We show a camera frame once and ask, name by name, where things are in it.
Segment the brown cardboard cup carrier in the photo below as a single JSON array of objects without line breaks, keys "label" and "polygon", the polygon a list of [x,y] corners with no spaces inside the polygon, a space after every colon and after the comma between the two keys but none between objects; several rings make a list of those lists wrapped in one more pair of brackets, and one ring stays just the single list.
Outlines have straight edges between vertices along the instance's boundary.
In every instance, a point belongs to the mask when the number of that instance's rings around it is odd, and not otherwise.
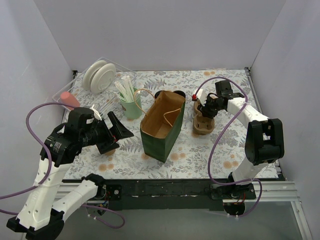
[{"label": "brown cardboard cup carrier", "polygon": [[197,100],[194,102],[193,108],[195,116],[193,118],[193,131],[198,135],[208,135],[215,128],[215,119],[204,117],[202,113],[198,110],[200,101]]}]

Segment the green brown paper bag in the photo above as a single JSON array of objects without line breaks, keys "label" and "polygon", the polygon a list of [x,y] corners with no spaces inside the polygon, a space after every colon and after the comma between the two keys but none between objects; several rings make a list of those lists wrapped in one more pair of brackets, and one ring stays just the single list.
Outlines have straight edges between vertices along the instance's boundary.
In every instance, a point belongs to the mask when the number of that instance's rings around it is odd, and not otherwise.
[{"label": "green brown paper bag", "polygon": [[186,98],[162,90],[140,122],[144,153],[165,163],[181,132]]}]

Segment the brown paper coffee cup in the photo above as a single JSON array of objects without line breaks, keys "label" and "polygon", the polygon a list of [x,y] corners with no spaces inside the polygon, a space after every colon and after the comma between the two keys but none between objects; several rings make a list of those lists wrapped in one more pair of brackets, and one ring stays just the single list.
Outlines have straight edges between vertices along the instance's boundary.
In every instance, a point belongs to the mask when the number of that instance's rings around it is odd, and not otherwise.
[{"label": "brown paper coffee cup", "polygon": [[156,101],[157,98],[159,97],[159,95],[161,94],[162,90],[158,91],[155,95],[154,95],[154,100]]}]

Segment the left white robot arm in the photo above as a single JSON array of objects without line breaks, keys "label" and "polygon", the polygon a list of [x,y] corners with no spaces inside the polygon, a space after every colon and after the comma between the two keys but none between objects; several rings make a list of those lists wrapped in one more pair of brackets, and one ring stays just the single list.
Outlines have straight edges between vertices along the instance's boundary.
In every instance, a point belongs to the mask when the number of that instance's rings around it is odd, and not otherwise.
[{"label": "left white robot arm", "polygon": [[67,122],[46,138],[33,189],[22,210],[7,221],[10,230],[25,233],[28,240],[55,240],[72,213],[88,200],[106,196],[107,181],[91,173],[73,191],[55,200],[66,172],[83,148],[96,146],[102,155],[119,148],[119,140],[133,137],[112,111],[107,116],[111,128],[96,110],[76,107],[69,112]]}]

